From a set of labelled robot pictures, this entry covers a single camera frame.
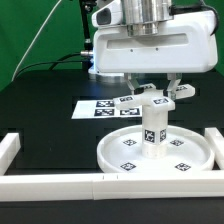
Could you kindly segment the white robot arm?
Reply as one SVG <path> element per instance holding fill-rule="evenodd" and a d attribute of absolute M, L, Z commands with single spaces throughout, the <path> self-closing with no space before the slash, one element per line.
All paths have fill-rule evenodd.
<path fill-rule="evenodd" d="M 203 73 L 217 64 L 218 16 L 203 3 L 174 6 L 172 0 L 98 0 L 90 72 L 106 80 L 123 75 L 138 88 L 135 74 L 165 73 L 168 96 L 178 98 L 184 73 Z"/>

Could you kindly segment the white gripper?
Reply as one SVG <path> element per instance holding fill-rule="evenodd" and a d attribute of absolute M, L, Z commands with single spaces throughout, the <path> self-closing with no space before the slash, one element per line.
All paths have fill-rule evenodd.
<path fill-rule="evenodd" d="M 211 70 L 218 61 L 211 11 L 179 14 L 161 22 L 155 35 L 130 37 L 127 28 L 102 28 L 94 35 L 94 65 L 102 73 L 125 73 L 132 95 L 140 88 L 135 73 L 168 73 L 168 97 L 176 99 L 181 73 Z"/>

